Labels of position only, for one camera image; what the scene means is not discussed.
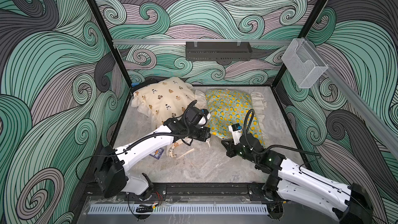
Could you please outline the cream animal print pillow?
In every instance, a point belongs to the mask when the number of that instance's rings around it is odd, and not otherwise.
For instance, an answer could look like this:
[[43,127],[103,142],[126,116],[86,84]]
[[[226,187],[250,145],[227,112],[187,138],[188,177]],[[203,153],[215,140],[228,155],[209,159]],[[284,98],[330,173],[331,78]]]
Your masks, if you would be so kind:
[[[132,106],[150,118],[154,130],[170,118],[184,118],[184,112],[188,107],[196,107],[196,103],[192,86],[177,77],[135,90],[132,100]],[[178,141],[192,144],[188,138]]]

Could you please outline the lemon print ruffled pillow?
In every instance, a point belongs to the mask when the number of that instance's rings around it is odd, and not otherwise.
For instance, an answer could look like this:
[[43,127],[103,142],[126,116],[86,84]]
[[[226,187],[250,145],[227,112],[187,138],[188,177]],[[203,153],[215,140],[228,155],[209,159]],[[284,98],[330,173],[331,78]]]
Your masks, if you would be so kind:
[[205,98],[207,110],[211,114],[208,127],[212,135],[220,139],[232,139],[228,126],[237,123],[243,126],[246,114],[253,109],[255,116],[248,131],[259,139],[262,145],[265,144],[262,121],[265,118],[263,111],[266,108],[266,102],[262,93],[210,89],[206,91]]

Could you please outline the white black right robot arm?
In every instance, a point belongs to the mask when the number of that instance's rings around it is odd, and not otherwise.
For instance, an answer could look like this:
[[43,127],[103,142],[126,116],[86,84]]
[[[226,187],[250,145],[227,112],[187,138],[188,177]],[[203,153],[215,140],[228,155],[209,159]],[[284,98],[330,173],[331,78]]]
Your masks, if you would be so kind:
[[252,186],[249,192],[264,198],[270,218],[280,219],[283,204],[295,202],[340,224],[373,222],[373,205],[361,185],[346,185],[318,175],[275,151],[277,145],[264,148],[252,135],[223,140],[221,144],[228,157],[239,156],[248,160],[257,170],[268,175],[263,186]]

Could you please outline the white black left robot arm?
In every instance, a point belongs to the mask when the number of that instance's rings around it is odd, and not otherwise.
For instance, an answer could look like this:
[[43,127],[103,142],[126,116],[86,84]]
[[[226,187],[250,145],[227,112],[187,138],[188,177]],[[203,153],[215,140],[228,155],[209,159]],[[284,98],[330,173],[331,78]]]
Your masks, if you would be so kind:
[[209,116],[196,120],[187,117],[170,118],[163,125],[128,145],[103,148],[94,169],[94,177],[105,198],[111,198],[121,192],[130,193],[146,200],[153,192],[153,183],[149,177],[130,173],[129,170],[154,151],[169,146],[178,140],[189,138],[206,142],[211,134],[207,124]]

